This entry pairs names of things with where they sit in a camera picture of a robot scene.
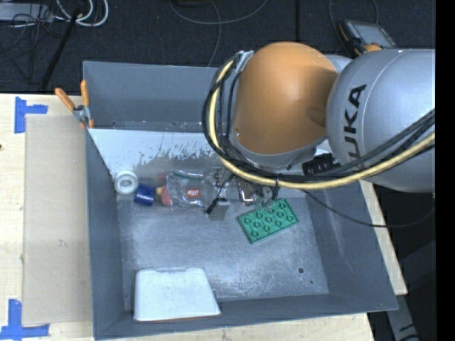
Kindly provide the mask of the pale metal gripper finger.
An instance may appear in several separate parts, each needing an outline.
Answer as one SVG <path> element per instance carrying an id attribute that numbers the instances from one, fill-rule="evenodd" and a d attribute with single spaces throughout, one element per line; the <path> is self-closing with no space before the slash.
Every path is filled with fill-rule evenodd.
<path id="1" fill-rule="evenodd" d="M 211 221 L 223 220 L 229 208 L 229 200 L 225 198 L 216 198 L 208 207 L 208 218 Z"/>
<path id="2" fill-rule="evenodd" d="M 213 188 L 216 197 L 226 199 L 228 196 L 228 189 L 230 181 L 232 180 L 232 173 L 225 168 L 215 168 L 213 170 Z"/>

